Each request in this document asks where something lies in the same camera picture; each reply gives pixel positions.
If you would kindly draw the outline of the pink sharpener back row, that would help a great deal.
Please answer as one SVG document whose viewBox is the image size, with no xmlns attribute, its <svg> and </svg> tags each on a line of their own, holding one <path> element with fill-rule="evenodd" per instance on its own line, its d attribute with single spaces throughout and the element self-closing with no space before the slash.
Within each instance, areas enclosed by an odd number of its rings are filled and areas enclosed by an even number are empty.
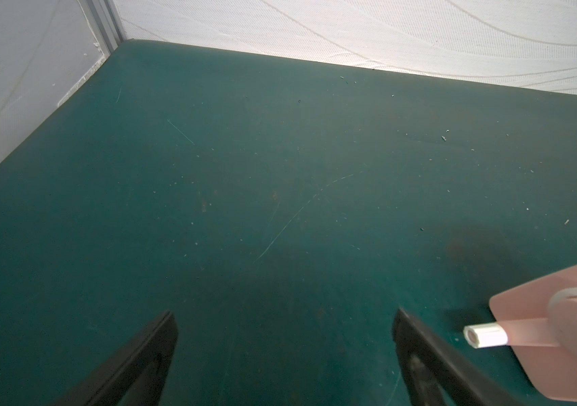
<svg viewBox="0 0 577 406">
<path fill-rule="evenodd" d="M 492 323 L 465 326 L 472 348 L 509 346 L 535 389 L 577 402 L 577 265 L 493 296 Z"/>
</svg>

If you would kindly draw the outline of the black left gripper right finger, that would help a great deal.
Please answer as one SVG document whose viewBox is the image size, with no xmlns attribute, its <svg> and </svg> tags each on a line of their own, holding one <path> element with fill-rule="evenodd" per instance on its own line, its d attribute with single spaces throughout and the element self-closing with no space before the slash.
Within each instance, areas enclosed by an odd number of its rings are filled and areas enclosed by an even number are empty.
<svg viewBox="0 0 577 406">
<path fill-rule="evenodd" d="M 519 405 L 520 401 L 485 377 L 432 329 L 398 309 L 392 338 L 412 405 Z"/>
</svg>

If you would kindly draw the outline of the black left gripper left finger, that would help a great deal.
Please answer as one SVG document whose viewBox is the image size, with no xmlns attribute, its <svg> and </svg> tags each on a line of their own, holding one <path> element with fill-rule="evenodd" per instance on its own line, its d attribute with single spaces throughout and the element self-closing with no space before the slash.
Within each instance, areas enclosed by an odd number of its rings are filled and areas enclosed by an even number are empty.
<svg viewBox="0 0 577 406">
<path fill-rule="evenodd" d="M 173 360 L 178 328 L 163 311 L 55 405 L 158 405 Z"/>
</svg>

